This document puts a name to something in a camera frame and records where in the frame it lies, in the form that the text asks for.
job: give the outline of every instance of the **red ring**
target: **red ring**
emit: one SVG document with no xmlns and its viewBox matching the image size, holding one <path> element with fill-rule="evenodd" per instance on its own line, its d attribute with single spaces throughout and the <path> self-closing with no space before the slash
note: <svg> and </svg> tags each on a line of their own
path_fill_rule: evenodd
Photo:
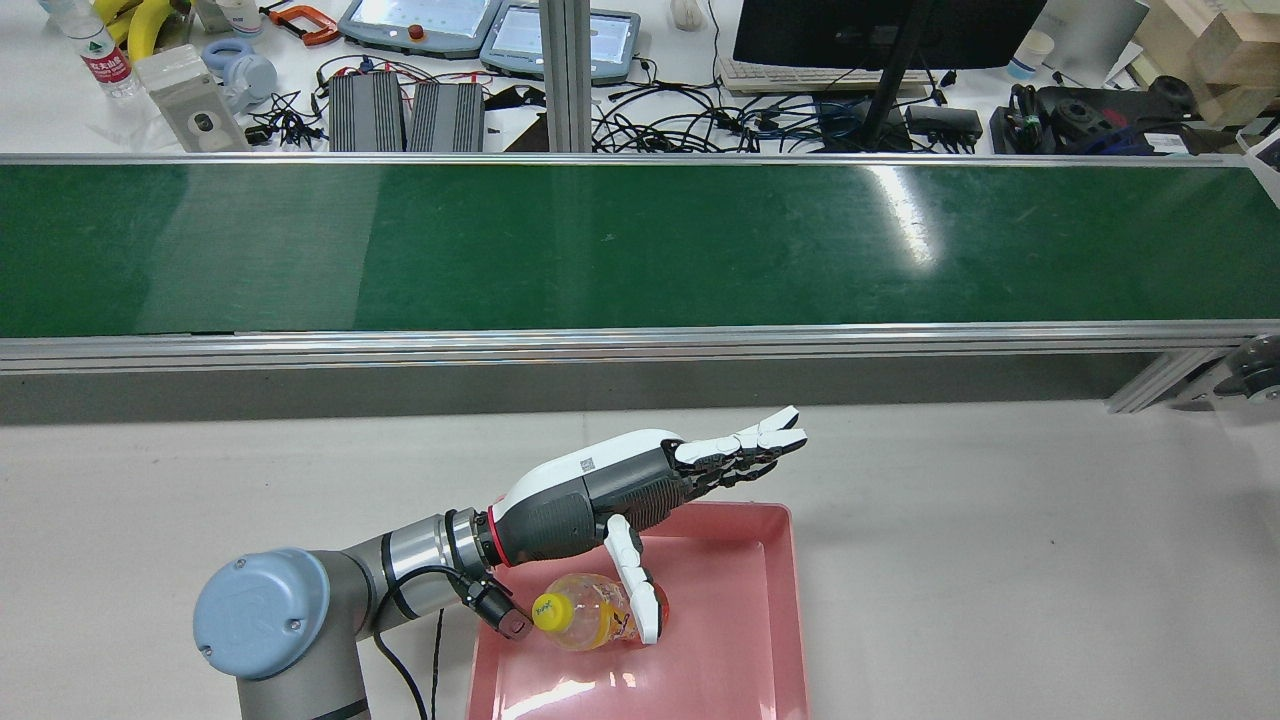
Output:
<svg viewBox="0 0 1280 720">
<path fill-rule="evenodd" d="M 498 548 L 498 557 L 502 559 L 502 564 L 507 568 L 513 568 L 511 560 L 507 560 L 506 551 L 502 550 L 502 538 L 498 537 L 498 523 L 493 519 L 493 505 L 485 511 L 489 515 L 489 534 L 493 536 L 493 546 Z"/>
</svg>

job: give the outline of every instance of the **keyboard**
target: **keyboard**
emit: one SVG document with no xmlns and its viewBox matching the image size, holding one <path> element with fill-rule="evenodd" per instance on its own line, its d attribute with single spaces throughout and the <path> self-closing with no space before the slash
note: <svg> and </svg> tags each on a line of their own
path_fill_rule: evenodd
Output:
<svg viewBox="0 0 1280 720">
<path fill-rule="evenodd" d="M 721 83 L 731 92 L 749 95 L 785 95 L 790 92 L 838 92 L 844 90 L 876 90 L 879 70 L 842 70 L 838 68 L 787 68 L 758 65 L 721 58 L 717 68 Z M 925 86 L 924 70 L 906 70 L 902 86 Z"/>
</svg>

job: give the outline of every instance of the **orange clamp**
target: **orange clamp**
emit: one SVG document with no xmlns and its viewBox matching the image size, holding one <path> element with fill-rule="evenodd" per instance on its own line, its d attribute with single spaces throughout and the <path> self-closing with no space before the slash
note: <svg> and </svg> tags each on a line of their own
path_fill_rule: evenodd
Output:
<svg viewBox="0 0 1280 720">
<path fill-rule="evenodd" d="M 302 38 L 302 44 L 307 47 L 333 42 L 342 37 L 342 33 L 338 32 L 338 23 L 311 5 L 292 5 L 283 10 L 268 10 L 266 17 L 271 18 L 273 23 Z M 302 29 L 293 24 L 293 20 L 300 18 L 315 24 L 316 29 Z"/>
</svg>

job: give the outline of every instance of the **white table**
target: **white table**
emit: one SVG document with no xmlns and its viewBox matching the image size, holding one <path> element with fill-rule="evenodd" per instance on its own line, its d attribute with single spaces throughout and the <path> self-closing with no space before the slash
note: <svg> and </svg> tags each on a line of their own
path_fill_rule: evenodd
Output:
<svg viewBox="0 0 1280 720">
<path fill-rule="evenodd" d="M 719 53 L 730 56 L 737 32 L 740 3 L 713 1 L 721 24 Z M 310 4 L 334 19 L 340 18 L 348 5 L 346 0 L 315 0 Z M 618 0 L 599 3 L 599 6 L 631 10 L 641 15 L 636 53 L 658 63 L 662 79 L 710 82 L 714 28 L 709 18 L 700 31 L 684 32 L 676 29 L 671 20 L 667 0 Z M 197 47 L 216 37 L 225 35 L 206 36 L 200 22 L 195 23 L 192 42 Z M 0 154 L 182 151 L 172 131 L 146 97 L 132 102 L 111 101 L 96 88 L 76 53 L 35 1 L 0 4 L 0 58 L 10 68 L 0 76 L 0 97 L 4 97 L 4 102 L 0 102 L 0 127 L 4 127 L 0 133 Z M 320 63 L 338 55 L 365 51 L 342 41 L 307 49 L 278 27 L 266 28 L 255 47 L 275 64 L 280 92 L 302 91 L 300 109 L 308 109 L 306 96 L 316 87 L 315 69 Z M 479 60 L 440 60 L 374 50 L 369 53 L 411 63 L 433 74 L 483 69 Z M 631 79 L 643 81 L 645 77 L 639 63 L 635 63 Z M 524 83 L 527 81 L 494 78 L 490 87 L 498 91 Z M 977 110 L 986 127 L 992 110 L 1007 99 L 1010 83 L 1011 79 L 1002 69 L 964 70 L 957 85 L 947 88 L 946 94 L 951 106 Z M 613 105 L 608 96 L 620 88 L 595 88 L 593 96 L 607 110 Z M 749 100 L 728 92 L 723 92 L 722 97 L 727 105 L 741 105 Z M 652 122 L 696 109 L 692 101 L 668 92 L 628 105 L 627 114 L 636 122 Z M 535 108 L 517 108 L 486 113 L 485 124 L 493 132 L 485 135 L 485 151 L 499 152 L 506 149 L 536 119 L 539 111 Z M 722 145 L 736 145 L 727 135 L 717 133 L 713 137 L 718 137 Z M 817 143 L 809 143 L 800 150 L 815 147 Z M 762 150 L 776 152 L 777 143 L 765 143 Z M 268 146 L 260 151 L 278 149 Z M 979 142 L 978 152 L 991 152 L 991 141 L 986 136 Z"/>
<path fill-rule="evenodd" d="M 622 432 L 769 410 L 0 427 L 0 716 L 234 717 L 191 612 L 238 553 L 344 547 Z M 804 450 L 708 500 L 792 511 L 813 717 L 1274 717 L 1277 410 L 803 407 Z M 433 628 L 388 633 L 424 687 Z M 440 717 L 475 628 L 445 612 Z M 361 657 L 374 717 L 410 717 Z"/>
</svg>

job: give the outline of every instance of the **red bottle label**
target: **red bottle label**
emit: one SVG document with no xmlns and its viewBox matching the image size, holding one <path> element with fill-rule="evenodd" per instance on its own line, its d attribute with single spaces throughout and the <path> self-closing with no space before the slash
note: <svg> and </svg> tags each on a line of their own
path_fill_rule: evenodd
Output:
<svg viewBox="0 0 1280 720">
<path fill-rule="evenodd" d="M 81 55 L 81 59 L 88 65 L 88 70 L 93 73 L 97 82 L 115 83 L 129 77 L 129 61 L 120 53 L 119 47 L 113 47 L 102 58 L 86 58 Z"/>
</svg>

